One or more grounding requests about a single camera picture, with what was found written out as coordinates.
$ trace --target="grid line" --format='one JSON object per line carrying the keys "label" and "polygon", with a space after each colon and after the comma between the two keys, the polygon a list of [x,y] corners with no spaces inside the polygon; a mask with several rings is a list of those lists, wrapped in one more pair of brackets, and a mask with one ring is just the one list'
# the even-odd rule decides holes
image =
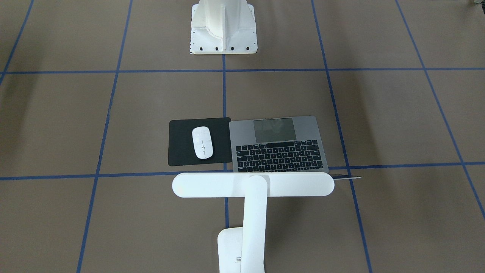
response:
{"label": "grid line", "polygon": [[413,38],[413,35],[411,34],[411,30],[410,30],[410,28],[409,28],[409,26],[407,24],[406,18],[404,17],[404,13],[403,13],[403,10],[401,9],[401,6],[399,4],[399,1],[398,0],[395,0],[395,2],[396,2],[396,5],[397,5],[397,7],[399,9],[399,12],[401,13],[401,17],[403,18],[404,25],[406,26],[406,29],[407,29],[407,33],[409,34],[409,37],[411,38],[411,41],[413,42],[414,49],[416,50],[416,54],[418,55],[418,58],[419,58],[419,60],[421,62],[421,66],[422,66],[423,71],[424,71],[424,74],[426,75],[426,78],[428,80],[429,87],[431,88],[431,91],[432,91],[433,96],[435,98],[436,104],[437,104],[438,109],[439,109],[439,111],[441,113],[441,117],[443,118],[443,121],[445,122],[445,125],[446,125],[446,128],[448,130],[448,133],[450,134],[450,138],[452,139],[453,146],[454,146],[454,148],[456,150],[456,154],[458,155],[458,158],[460,159],[460,163],[461,163],[461,165],[463,167],[463,171],[465,172],[465,175],[467,176],[468,183],[470,184],[470,188],[471,188],[471,190],[473,192],[473,195],[475,196],[475,200],[476,200],[476,202],[478,204],[478,207],[479,207],[479,209],[480,209],[480,211],[482,213],[482,217],[483,217],[483,219],[485,219],[485,210],[484,210],[484,207],[482,206],[482,202],[480,201],[480,198],[478,197],[477,191],[475,189],[475,185],[473,184],[473,181],[471,180],[470,174],[468,173],[467,166],[466,166],[466,164],[465,164],[465,162],[463,160],[463,157],[462,157],[462,155],[460,153],[460,150],[458,149],[458,144],[456,143],[456,140],[455,140],[455,138],[453,136],[453,132],[452,132],[451,126],[448,124],[448,120],[446,119],[445,112],[444,112],[443,108],[441,107],[441,103],[439,102],[438,95],[436,94],[436,91],[435,91],[435,88],[434,88],[433,83],[431,81],[431,78],[429,76],[428,70],[427,70],[426,66],[424,65],[424,62],[423,62],[423,60],[421,58],[421,54],[420,54],[420,52],[418,50],[418,46],[416,45],[416,42],[415,42],[415,40]]}
{"label": "grid line", "polygon": [[[326,56],[325,56],[325,49],[324,49],[324,46],[323,46],[322,34],[320,32],[320,26],[318,24],[317,12],[316,12],[315,3],[314,3],[313,0],[311,0],[311,6],[312,6],[312,9],[313,9],[313,17],[315,19],[315,26],[316,26],[316,29],[317,29],[318,40],[319,40],[319,43],[320,43],[320,49],[322,51],[323,64],[325,66],[325,72],[326,72],[326,76],[327,76],[328,87],[329,87],[329,90],[330,90],[330,96],[332,98],[332,105],[334,107],[335,120],[336,120],[336,123],[337,123],[337,128],[339,130],[339,137],[340,137],[340,143],[342,145],[343,157],[345,159],[345,166],[346,166],[346,169],[347,169],[347,174],[352,175],[350,168],[349,168],[349,159],[347,157],[347,150],[345,149],[345,142],[344,142],[344,139],[343,139],[342,127],[340,125],[339,113],[337,111],[337,104],[335,102],[335,96],[334,96],[334,92],[333,92],[332,82],[330,80],[330,71],[328,70],[328,64],[327,64],[327,59],[326,59]],[[355,207],[355,210],[356,210],[357,222],[359,224],[360,236],[362,238],[362,245],[363,245],[364,254],[365,254],[365,257],[366,257],[367,268],[369,270],[369,273],[372,273],[371,258],[369,256],[369,250],[367,248],[367,241],[366,241],[366,238],[365,238],[364,226],[362,224],[362,218],[360,216],[360,209],[359,209],[359,205],[358,205],[358,201],[357,201],[357,195],[356,195],[356,191],[355,191],[355,188],[354,188],[353,179],[349,179],[349,184],[350,184],[350,189],[352,191],[352,198],[353,198],[354,207]]]}
{"label": "grid line", "polygon": [[123,57],[123,49],[124,49],[124,46],[125,46],[126,34],[128,32],[129,17],[131,15],[132,5],[133,5],[133,0],[130,0],[129,6],[128,6],[128,14],[127,14],[126,22],[125,22],[125,28],[124,28],[124,31],[123,31],[123,38],[121,40],[120,52],[119,52],[119,56],[118,56],[118,64],[116,66],[116,74],[114,75],[113,88],[111,90],[110,103],[108,105],[108,113],[106,114],[106,121],[105,121],[105,125],[104,125],[103,138],[101,140],[101,147],[99,148],[99,159],[98,159],[98,163],[97,163],[97,167],[96,167],[96,173],[95,173],[94,182],[93,182],[93,189],[91,191],[91,199],[89,201],[89,208],[88,208],[88,213],[87,213],[87,217],[86,217],[86,225],[85,225],[85,228],[84,228],[84,234],[82,236],[81,250],[80,250],[80,253],[79,253],[78,266],[77,266],[77,270],[76,270],[77,273],[81,273],[82,260],[83,260],[83,257],[84,257],[84,250],[85,250],[85,247],[86,247],[86,241],[87,241],[87,236],[88,236],[88,231],[89,231],[89,224],[90,224],[90,221],[91,221],[91,214],[93,212],[94,199],[95,199],[95,196],[96,196],[97,182],[98,182],[98,178],[99,178],[99,172],[100,172],[100,169],[101,169],[101,161],[103,159],[104,144],[106,142],[106,135],[108,133],[108,126],[110,124],[111,107],[113,105],[113,98],[114,98],[114,94],[116,92],[116,84],[117,84],[117,81],[118,81],[119,69],[120,69],[120,66],[121,66],[121,59]]}

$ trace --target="laptop keyboard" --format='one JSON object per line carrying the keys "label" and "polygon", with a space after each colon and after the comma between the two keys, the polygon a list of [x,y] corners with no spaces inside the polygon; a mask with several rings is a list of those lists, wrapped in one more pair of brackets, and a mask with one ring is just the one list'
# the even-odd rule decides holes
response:
{"label": "laptop keyboard", "polygon": [[322,169],[317,140],[236,146],[238,172],[286,172]]}

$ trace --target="white computer mouse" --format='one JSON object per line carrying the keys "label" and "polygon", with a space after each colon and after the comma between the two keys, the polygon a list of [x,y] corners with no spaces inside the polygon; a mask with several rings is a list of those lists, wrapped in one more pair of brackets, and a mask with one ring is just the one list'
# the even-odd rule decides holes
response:
{"label": "white computer mouse", "polygon": [[200,159],[207,159],[212,156],[212,140],[210,138],[209,128],[200,126],[192,130],[192,139],[194,141],[194,151]]}

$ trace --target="blue tape line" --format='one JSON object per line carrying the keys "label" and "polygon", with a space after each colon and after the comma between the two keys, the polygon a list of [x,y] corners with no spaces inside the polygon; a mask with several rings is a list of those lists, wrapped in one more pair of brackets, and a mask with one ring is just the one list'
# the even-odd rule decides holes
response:
{"label": "blue tape line", "polygon": [[460,159],[460,163],[463,167],[463,171],[465,172],[465,175],[467,176],[467,179],[468,179],[468,183],[470,184],[470,187],[471,187],[471,190],[473,192],[473,195],[475,196],[475,200],[477,201],[477,204],[478,204],[478,207],[480,208],[480,211],[482,212],[482,217],[483,219],[485,219],[485,210],[484,210],[484,207],[482,205],[482,202],[480,201],[480,198],[478,197],[478,194],[475,190],[475,186],[473,185],[473,181],[471,180],[471,177],[470,175],[468,174],[468,170],[467,170],[467,166],[463,160],[463,157],[460,153],[460,150],[458,149],[458,145],[455,141],[455,138],[453,136],[453,133],[452,133],[452,130],[451,130],[451,127],[450,125],[448,124],[448,120],[446,119],[446,116],[445,116],[445,112],[443,111],[443,108],[441,107],[441,103],[439,102],[439,99],[438,99],[438,95],[436,94],[436,91],[435,91],[435,88],[433,86],[433,83],[431,82],[431,78],[428,74],[428,71],[426,69],[426,66],[424,65],[424,62],[421,58],[421,54],[418,50],[418,46],[416,45],[416,42],[414,41],[414,38],[413,38],[413,35],[411,34],[411,30],[409,29],[409,26],[407,24],[407,21],[406,21],[406,18],[404,17],[404,13],[403,13],[403,10],[401,9],[401,6],[399,4],[399,1],[398,0],[395,0],[396,2],[396,5],[399,9],[399,12],[401,13],[401,17],[403,18],[403,21],[404,21],[404,25],[406,26],[406,29],[407,29],[407,33],[409,34],[409,37],[411,38],[411,41],[413,42],[413,45],[414,45],[414,49],[416,50],[416,54],[418,55],[418,58],[421,62],[421,66],[423,67],[424,69],[424,74],[426,75],[426,78],[428,79],[428,83],[429,83],[429,86],[431,88],[431,91],[433,93],[433,96],[435,98],[435,101],[436,101],[436,104],[438,105],[438,109],[441,113],[441,116],[443,118],[443,121],[445,122],[445,125],[446,125],[446,129],[448,130],[448,133],[450,134],[450,138],[452,139],[452,142],[453,142],[453,146],[455,147],[455,150],[456,150],[456,154],[458,155],[458,158]]}
{"label": "blue tape line", "polygon": [[32,11],[32,6],[33,6],[33,0],[31,0],[29,4],[29,8],[27,9],[27,13],[25,14],[24,21],[22,23],[22,26],[20,27],[20,31],[18,32],[17,38],[15,39],[14,46],[12,47],[12,50],[10,51],[10,55],[8,56],[7,63],[5,63],[5,67],[3,68],[3,74],[0,76],[0,85],[3,82],[3,79],[5,78],[5,72],[8,70],[8,67],[10,66],[10,62],[12,61],[12,58],[15,53],[15,49],[17,48],[18,42],[20,40],[20,37],[22,36],[22,33],[24,32],[25,25],[27,24],[27,20],[29,19],[30,13]]}
{"label": "blue tape line", "polygon": [[[337,128],[339,130],[340,143],[342,145],[343,157],[345,159],[345,166],[349,167],[349,159],[347,157],[347,150],[345,149],[345,142],[344,142],[344,139],[343,139],[342,128],[340,126],[339,114],[337,112],[337,104],[335,102],[335,96],[334,96],[334,92],[333,92],[332,82],[330,80],[330,72],[328,70],[327,59],[326,59],[326,56],[325,56],[325,49],[323,47],[322,35],[320,33],[320,26],[318,24],[317,12],[315,10],[315,3],[314,3],[313,0],[311,0],[311,6],[312,6],[312,9],[313,9],[313,17],[315,19],[315,26],[317,28],[318,40],[320,42],[320,49],[322,51],[323,64],[325,66],[325,72],[326,72],[326,75],[327,75],[327,81],[328,81],[328,87],[329,87],[329,90],[330,90],[330,96],[332,98],[332,105],[334,107],[335,120],[337,122]],[[350,172],[350,169],[347,169],[347,173],[348,173],[348,175],[352,175],[351,172]],[[369,256],[369,251],[368,251],[368,248],[367,248],[367,241],[366,241],[366,238],[365,238],[364,226],[362,225],[362,219],[360,217],[360,210],[359,210],[359,206],[358,206],[358,202],[357,202],[357,195],[356,195],[356,192],[355,192],[355,189],[354,189],[354,183],[353,183],[352,179],[350,179],[350,187],[351,187],[351,190],[352,190],[352,196],[354,198],[354,206],[355,206],[355,210],[356,210],[357,221],[358,221],[358,224],[359,224],[360,236],[362,238],[362,245],[364,247],[364,253],[365,253],[365,257],[366,257],[366,261],[367,261],[367,268],[369,270],[369,273],[372,273],[371,258]]]}
{"label": "blue tape line", "polygon": [[[129,25],[129,17],[131,15],[131,7],[133,5],[133,0],[129,1],[129,6],[128,6],[128,14],[125,22],[125,30],[123,31],[123,39],[121,40],[121,47],[120,47],[120,53],[118,57],[118,64],[116,66],[116,74],[114,75],[114,80],[113,80],[113,88],[111,90],[111,96],[110,96],[110,104],[108,106],[108,113],[106,115],[106,122],[104,125],[104,132],[103,132],[103,139],[101,140],[101,147],[99,149],[99,159],[96,167],[96,175],[99,175],[99,171],[101,169],[101,161],[103,159],[103,152],[104,152],[104,144],[106,142],[106,135],[108,133],[108,126],[110,124],[110,116],[111,116],[111,107],[113,105],[113,98],[114,98],[114,93],[116,91],[116,83],[118,81],[118,71],[121,66],[121,59],[123,57],[123,48],[125,47],[125,40],[126,40],[126,34],[128,32],[128,25]],[[82,267],[82,259],[84,257],[84,249],[86,247],[86,241],[87,241],[87,236],[88,236],[88,231],[89,231],[89,223],[91,221],[91,214],[93,211],[93,206],[94,206],[94,199],[96,195],[96,188],[97,188],[97,181],[98,177],[94,178],[93,182],[93,190],[91,192],[91,200],[89,202],[89,209],[88,209],[88,215],[86,217],[86,226],[84,228],[84,234],[82,236],[82,243],[81,243],[81,250],[79,253],[79,260],[78,260],[78,267],[76,272],[81,273],[81,267]]]}

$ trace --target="black mouse pad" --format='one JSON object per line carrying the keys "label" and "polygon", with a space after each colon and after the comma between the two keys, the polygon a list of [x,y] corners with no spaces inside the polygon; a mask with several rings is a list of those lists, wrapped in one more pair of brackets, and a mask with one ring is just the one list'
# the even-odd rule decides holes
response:
{"label": "black mouse pad", "polygon": [[[168,129],[168,165],[185,166],[209,163],[232,162],[230,118],[180,119],[170,121]],[[195,155],[192,129],[200,126],[209,128],[213,154],[208,159]]]}

